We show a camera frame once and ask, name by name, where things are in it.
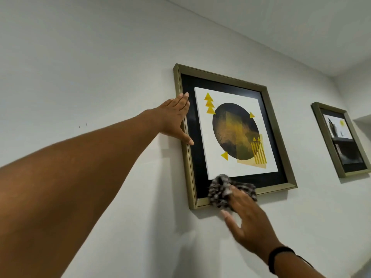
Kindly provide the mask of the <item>person's left hand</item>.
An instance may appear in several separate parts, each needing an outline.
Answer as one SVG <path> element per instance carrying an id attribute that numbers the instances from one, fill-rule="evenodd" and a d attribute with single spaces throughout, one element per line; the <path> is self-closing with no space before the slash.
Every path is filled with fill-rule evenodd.
<path id="1" fill-rule="evenodd" d="M 176 98 L 171 98 L 160 106 L 149 110 L 154 116 L 158 132 L 174 137 L 174 130 L 181 128 L 183 119 L 188 113 L 190 102 L 188 93 L 180 93 Z"/>

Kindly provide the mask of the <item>person's right forearm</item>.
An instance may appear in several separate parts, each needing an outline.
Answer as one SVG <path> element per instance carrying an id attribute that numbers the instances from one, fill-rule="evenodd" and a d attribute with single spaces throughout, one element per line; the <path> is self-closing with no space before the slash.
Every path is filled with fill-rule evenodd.
<path id="1" fill-rule="evenodd" d="M 326 278 L 292 252 L 276 255 L 274 268 L 278 278 Z"/>

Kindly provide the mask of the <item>black wristband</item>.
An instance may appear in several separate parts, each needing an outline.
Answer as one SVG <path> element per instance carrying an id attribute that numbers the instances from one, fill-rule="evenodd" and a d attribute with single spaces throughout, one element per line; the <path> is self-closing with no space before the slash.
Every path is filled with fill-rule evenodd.
<path id="1" fill-rule="evenodd" d="M 269 268 L 269 271 L 276 275 L 276 270 L 275 270 L 275 259 L 276 257 L 281 254 L 281 253 L 293 253 L 294 255 L 296 255 L 297 257 L 299 257 L 301 260 L 303 260 L 305 263 L 307 263 L 309 266 L 311 266 L 312 268 L 314 268 L 307 260 L 305 260 L 303 257 L 301 256 L 298 256 L 293 249 L 289 248 L 289 247 L 286 247 L 286 246 L 281 246 L 281 247 L 277 247 L 275 248 L 274 250 L 272 250 L 268 256 L 268 268 Z"/>

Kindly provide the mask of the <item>small gold framed picture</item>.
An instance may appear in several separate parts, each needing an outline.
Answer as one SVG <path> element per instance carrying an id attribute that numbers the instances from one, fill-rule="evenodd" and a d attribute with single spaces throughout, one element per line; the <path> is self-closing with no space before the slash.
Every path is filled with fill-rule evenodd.
<path id="1" fill-rule="evenodd" d="M 371 163 L 348 112 L 319 102 L 311 107 L 338 177 L 371 173 Z"/>

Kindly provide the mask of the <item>gold framed circle art picture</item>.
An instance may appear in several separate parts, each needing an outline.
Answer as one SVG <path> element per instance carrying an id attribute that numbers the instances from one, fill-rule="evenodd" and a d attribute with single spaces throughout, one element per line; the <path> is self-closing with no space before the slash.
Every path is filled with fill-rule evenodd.
<path id="1" fill-rule="evenodd" d="M 251 183 L 256 194 L 298 188 L 273 105 L 264 85 L 175 64 L 176 94 L 188 94 L 182 145 L 190 210 L 210 206 L 218 175 Z"/>

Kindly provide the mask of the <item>person's right hand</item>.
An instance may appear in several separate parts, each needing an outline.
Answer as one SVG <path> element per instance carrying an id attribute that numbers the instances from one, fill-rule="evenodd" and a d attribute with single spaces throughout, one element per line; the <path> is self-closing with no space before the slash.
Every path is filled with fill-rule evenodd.
<path id="1" fill-rule="evenodd" d="M 230 186 L 229 204 L 241 219 L 241 230 L 230 230 L 234 239 L 245 249 L 268 264 L 272 250 L 283 246 L 267 214 L 243 191 Z"/>

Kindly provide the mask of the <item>person's left forearm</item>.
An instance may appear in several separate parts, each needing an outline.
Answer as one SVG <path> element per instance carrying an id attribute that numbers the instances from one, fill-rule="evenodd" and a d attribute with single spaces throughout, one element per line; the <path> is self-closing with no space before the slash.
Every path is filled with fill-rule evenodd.
<path id="1" fill-rule="evenodd" d="M 0 278 L 60 278 L 160 132 L 160 108 L 0 168 Z"/>

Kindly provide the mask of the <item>grey patterned cleaning cloth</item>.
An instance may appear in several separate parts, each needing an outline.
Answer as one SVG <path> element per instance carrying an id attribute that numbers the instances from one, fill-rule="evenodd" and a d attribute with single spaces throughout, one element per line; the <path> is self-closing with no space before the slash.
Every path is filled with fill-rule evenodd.
<path id="1" fill-rule="evenodd" d="M 234 209 L 229 204 L 229 195 L 232 194 L 230 186 L 236 187 L 250 196 L 254 202 L 257 202 L 256 187 L 251 183 L 237 182 L 225 174 L 218 175 L 212 180 L 208 189 L 208 199 L 210 204 L 221 209 Z"/>

